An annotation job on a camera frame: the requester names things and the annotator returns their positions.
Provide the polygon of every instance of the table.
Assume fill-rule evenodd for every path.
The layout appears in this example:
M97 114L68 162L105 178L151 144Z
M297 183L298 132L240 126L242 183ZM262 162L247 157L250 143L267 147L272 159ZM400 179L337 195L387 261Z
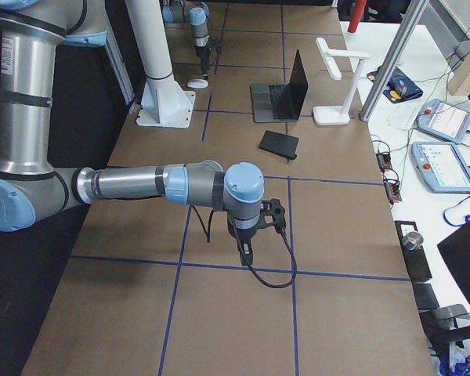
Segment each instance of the table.
M359 121L319 128L311 116L349 88L332 89L315 51L318 35L345 48L336 11L217 4L211 18L223 53L209 88L197 92L190 127L140 128L134 114L110 165L258 165L265 198L287 209L295 285L270 290L241 267L223 214L206 244L188 208L96 203L23 374L434 374L369 130ZM200 73L190 30L166 31L184 85ZM255 124L249 85L288 78L297 48L310 83L299 122ZM298 158L258 149L267 129L299 137ZM289 277L274 231L258 233L253 248L266 279Z
M368 52L371 59L366 62L363 77L382 64L385 54L397 32L399 25L381 23L362 23L355 34L347 31L348 24L342 23L345 42L349 49ZM411 79L424 81L429 78L438 78L449 71L445 58L440 53L437 45L429 34L426 26L418 25L410 38L398 64ZM405 103L392 104L385 97L380 98L374 113L369 120L370 132L386 141L391 148L397 149L407 144L409 128L413 127L414 119L418 111L430 99L446 99L446 80L431 80L418 83L423 89L423 96ZM368 79L360 80L358 84L362 101L367 98L372 87ZM448 96L450 103L461 103L466 97ZM462 103L460 107L470 110L470 102ZM437 141L424 133L414 131L410 139L414 141ZM470 145L470 135L466 135L463 143ZM458 146L465 161L470 165L470 149ZM437 244L456 230L447 225L443 220L443 210L457 204L465 198L463 194L436 194L431 193L419 179L410 157L405 158L405 150L392 154L394 169L403 174L401 196L403 201L395 204L392 209L392 217L395 220L414 221L417 223L420 233L423 235L425 255L428 260L432 279L430 283L436 294L440 306L462 304L468 312L470 305L456 285L444 263ZM453 223L463 223L463 217L470 214L470 200L459 208L449 211L449 219Z

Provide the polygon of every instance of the black clamp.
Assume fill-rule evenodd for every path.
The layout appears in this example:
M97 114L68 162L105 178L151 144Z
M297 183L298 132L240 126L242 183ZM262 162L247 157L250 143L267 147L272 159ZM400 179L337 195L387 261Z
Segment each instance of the black clamp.
M271 222L266 221L267 217L271 217ZM280 235L284 233L286 227L285 209L276 198L261 203L259 220L250 229L237 229L237 234L235 234L233 224L230 223L230 221L228 222L228 232L230 235L236 239L240 239L240 244L237 242L237 247L240 252L240 262L242 266L252 265L253 262L251 238L258 230L266 229L271 226Z

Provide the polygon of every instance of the red object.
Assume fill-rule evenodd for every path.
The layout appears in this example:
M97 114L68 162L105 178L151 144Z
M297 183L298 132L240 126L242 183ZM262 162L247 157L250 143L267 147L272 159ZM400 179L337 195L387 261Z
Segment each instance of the red object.
M355 9L353 10L352 18L350 18L350 25L348 26L349 33L355 33L360 20L363 18L363 9L366 7L367 0L356 0Z

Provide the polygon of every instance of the laptop keyboard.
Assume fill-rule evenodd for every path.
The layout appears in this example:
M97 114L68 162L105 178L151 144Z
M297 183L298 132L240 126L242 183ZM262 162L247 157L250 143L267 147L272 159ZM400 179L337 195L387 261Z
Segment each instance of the laptop keyboard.
M272 102L273 118L284 120L294 117L292 99L286 85L268 85L269 98Z

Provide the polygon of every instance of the white pillar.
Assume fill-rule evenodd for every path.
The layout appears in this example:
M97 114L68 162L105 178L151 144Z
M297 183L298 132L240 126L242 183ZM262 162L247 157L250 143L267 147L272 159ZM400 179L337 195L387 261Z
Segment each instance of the white pillar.
M132 29L146 73L138 125L188 128L195 92L174 80L159 0L126 0Z

